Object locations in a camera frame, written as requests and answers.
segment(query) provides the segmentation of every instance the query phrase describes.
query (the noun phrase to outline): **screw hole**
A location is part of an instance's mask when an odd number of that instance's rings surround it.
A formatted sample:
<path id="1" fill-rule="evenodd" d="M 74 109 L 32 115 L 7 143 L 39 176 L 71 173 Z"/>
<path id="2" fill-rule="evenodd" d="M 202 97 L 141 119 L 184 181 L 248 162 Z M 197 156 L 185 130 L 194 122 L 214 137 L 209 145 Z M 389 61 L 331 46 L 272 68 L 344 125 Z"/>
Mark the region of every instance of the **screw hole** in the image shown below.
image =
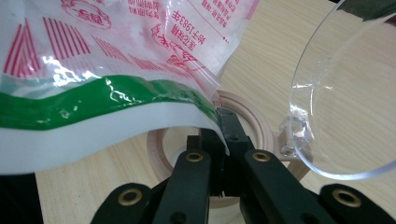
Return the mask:
<path id="1" fill-rule="evenodd" d="M 204 156 L 200 153 L 197 152 L 192 152 L 187 154 L 186 159 L 188 161 L 201 161 L 204 158 Z"/>
<path id="2" fill-rule="evenodd" d="M 319 220 L 312 214 L 302 213 L 300 216 L 301 220 L 306 224 L 319 224 Z"/>
<path id="3" fill-rule="evenodd" d="M 271 156 L 263 152 L 256 152 L 253 154 L 253 159 L 256 161 L 269 161 Z"/>
<path id="4" fill-rule="evenodd" d="M 172 214 L 170 221 L 173 224 L 184 224 L 187 221 L 187 217 L 184 213 L 175 212 L 174 214 Z"/>
<path id="5" fill-rule="evenodd" d="M 126 189 L 119 196 L 119 204 L 130 206 L 138 203 L 143 197 L 140 189 Z"/>
<path id="6" fill-rule="evenodd" d="M 361 199 L 354 193 L 345 189 L 335 189 L 332 191 L 332 196 L 337 202 L 348 207 L 360 207 Z"/>

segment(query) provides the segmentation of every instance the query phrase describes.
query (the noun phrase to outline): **wooden table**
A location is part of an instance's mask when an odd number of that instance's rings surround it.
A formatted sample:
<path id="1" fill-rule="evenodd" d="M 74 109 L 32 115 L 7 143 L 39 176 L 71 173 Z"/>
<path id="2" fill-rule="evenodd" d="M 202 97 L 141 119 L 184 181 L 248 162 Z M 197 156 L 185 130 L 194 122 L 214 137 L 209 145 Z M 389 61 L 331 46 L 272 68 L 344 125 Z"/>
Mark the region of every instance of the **wooden table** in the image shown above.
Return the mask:
<path id="1" fill-rule="evenodd" d="M 287 116 L 290 83 L 310 36 L 334 3 L 324 0 L 261 0 L 242 42 L 229 60 L 221 89 L 249 99 L 272 130 Z M 136 182 L 155 186 L 146 134 L 99 151 L 81 161 L 36 174 L 45 223 L 89 223 L 116 187 Z M 308 189 L 336 182 L 313 172 Z M 396 217 L 396 184 L 344 183 L 359 189 Z M 211 210 L 210 223 L 244 223 L 234 205 Z"/>

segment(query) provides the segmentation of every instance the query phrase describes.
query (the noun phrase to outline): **clear plastic dome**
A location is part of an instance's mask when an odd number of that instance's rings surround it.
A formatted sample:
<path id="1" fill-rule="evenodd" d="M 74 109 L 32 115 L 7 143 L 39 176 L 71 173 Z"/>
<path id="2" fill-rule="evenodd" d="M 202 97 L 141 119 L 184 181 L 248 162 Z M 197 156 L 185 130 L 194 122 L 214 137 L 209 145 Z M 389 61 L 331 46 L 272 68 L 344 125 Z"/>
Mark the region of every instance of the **clear plastic dome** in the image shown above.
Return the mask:
<path id="1" fill-rule="evenodd" d="M 298 155 L 321 175 L 363 179 L 396 167 L 396 0 L 332 10 L 298 64 L 289 116 Z"/>

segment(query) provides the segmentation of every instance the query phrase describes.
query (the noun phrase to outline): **white plastic bag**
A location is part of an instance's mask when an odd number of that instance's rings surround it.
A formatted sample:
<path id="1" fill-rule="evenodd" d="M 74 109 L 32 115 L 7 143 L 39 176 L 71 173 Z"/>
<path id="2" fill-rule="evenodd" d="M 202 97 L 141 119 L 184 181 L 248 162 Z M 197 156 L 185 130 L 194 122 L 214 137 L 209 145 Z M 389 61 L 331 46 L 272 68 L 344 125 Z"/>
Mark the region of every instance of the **white plastic bag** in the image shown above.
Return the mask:
<path id="1" fill-rule="evenodd" d="M 131 136 L 210 128 L 210 98 L 258 0 L 2 1 L 0 174 Z"/>

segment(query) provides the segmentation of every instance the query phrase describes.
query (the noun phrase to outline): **brass insert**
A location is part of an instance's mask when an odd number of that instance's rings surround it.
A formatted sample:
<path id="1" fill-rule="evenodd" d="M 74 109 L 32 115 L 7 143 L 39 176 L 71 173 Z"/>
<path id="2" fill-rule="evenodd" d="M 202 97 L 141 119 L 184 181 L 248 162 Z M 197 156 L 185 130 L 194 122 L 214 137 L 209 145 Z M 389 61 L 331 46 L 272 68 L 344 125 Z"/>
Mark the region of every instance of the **brass insert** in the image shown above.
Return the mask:
<path id="1" fill-rule="evenodd" d="M 119 196 L 119 204 L 124 206 L 130 206 L 138 203 L 143 197 L 140 189 L 126 189 Z"/>
<path id="2" fill-rule="evenodd" d="M 256 161 L 269 161 L 271 156 L 265 152 L 256 152 L 253 154 L 253 159 Z"/>
<path id="3" fill-rule="evenodd" d="M 192 153 L 187 154 L 187 156 L 186 156 L 186 159 L 188 161 L 194 161 L 194 162 L 201 161 L 203 158 L 204 158 L 204 156 L 198 152 L 192 152 Z"/>
<path id="4" fill-rule="evenodd" d="M 344 190 L 344 189 L 335 189 L 332 191 L 332 196 L 337 200 L 337 202 L 349 206 L 349 207 L 360 207 L 361 199 L 356 196 L 354 193 Z"/>

